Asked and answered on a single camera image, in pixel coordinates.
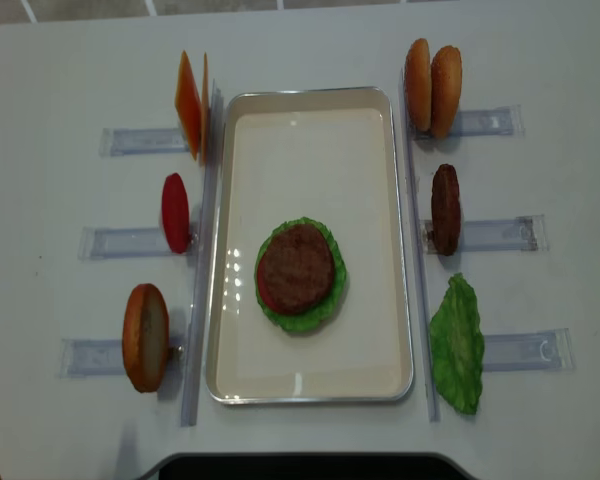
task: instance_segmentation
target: orange cheese slice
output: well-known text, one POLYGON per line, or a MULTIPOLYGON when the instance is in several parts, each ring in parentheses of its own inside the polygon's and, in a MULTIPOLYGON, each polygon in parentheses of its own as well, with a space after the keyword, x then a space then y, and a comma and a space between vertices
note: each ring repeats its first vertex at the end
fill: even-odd
POLYGON ((191 63, 189 63, 189 57, 184 51, 180 57, 175 104, 191 155, 196 158, 201 144, 202 105, 200 104, 198 87, 196 87, 196 81, 193 78, 191 63))

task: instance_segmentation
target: hamburger patty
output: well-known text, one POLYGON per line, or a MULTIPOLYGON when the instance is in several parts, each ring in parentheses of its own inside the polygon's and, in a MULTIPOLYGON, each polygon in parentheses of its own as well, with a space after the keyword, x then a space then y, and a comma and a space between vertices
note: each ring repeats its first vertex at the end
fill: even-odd
POLYGON ((433 243, 441 255, 453 255, 460 238, 460 187, 456 169, 440 165, 433 177, 431 192, 433 243))
POLYGON ((294 225, 273 237, 258 269, 274 310, 287 315, 320 303, 335 274, 329 245, 313 225, 294 225))

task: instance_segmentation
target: green lettuce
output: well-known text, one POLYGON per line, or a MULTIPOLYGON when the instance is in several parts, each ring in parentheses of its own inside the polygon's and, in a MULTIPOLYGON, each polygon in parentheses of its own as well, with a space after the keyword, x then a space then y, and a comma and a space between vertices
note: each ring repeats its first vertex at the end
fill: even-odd
POLYGON ((475 415, 482 394, 484 337, 476 293, 461 273, 449 280, 429 338, 438 393, 458 412, 475 415))
POLYGON ((344 292, 344 287, 347 283, 347 268, 344 265, 344 261, 342 260, 342 255, 340 254, 340 248, 338 247, 338 243, 335 238, 333 238, 333 234, 331 231, 322 223, 312 220, 307 217, 299 218, 298 220, 292 220, 290 222, 285 222, 276 228, 269 238, 267 238, 260 250, 258 251, 258 257, 256 259, 256 266, 253 273, 255 284, 256 284, 256 298, 258 299, 258 303, 260 307, 262 307, 262 311, 267 316, 269 320, 271 320, 276 325, 282 327, 283 330, 287 332, 308 332, 320 326, 320 324, 329 318, 335 310, 338 308, 338 304, 340 303, 340 297, 344 292), (260 259, 264 255, 264 252, 269 247, 271 243, 271 239, 276 236, 278 233, 298 224, 311 224, 320 230, 320 233, 324 236, 327 241, 327 245, 329 245, 329 249, 331 250, 331 255, 333 256, 333 263, 335 265, 335 275, 333 279, 333 286, 331 287, 331 292, 329 295, 324 298, 319 304, 311 307, 304 313, 299 315, 282 315, 280 313, 276 313, 271 310, 269 307, 265 305, 262 301, 262 297, 260 297, 260 292, 258 291, 258 265, 260 264, 260 259))

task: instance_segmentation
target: top bun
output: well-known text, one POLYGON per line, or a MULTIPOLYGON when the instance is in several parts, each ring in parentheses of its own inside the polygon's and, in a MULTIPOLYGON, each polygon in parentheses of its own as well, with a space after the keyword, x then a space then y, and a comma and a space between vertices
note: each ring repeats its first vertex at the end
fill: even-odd
POLYGON ((167 366, 169 314, 160 290, 146 283, 133 289, 122 330, 127 376, 141 393, 158 390, 167 366))
POLYGON ((460 50, 452 46, 440 49, 431 64, 433 84, 431 108, 431 134, 444 138, 458 111, 462 91, 462 57, 460 50))
POLYGON ((411 45, 405 65, 405 96, 409 119, 426 132, 431 126, 431 66, 429 43, 419 38, 411 45))

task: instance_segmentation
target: tray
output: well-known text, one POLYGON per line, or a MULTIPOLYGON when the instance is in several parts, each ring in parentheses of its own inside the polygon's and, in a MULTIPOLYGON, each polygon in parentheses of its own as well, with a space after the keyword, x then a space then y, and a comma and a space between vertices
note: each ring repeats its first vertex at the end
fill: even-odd
POLYGON ((227 110, 206 381, 225 404, 395 400, 413 359, 391 105, 376 88, 245 94, 227 110), (311 217, 349 282, 335 318, 289 335, 253 280, 262 242, 311 217))

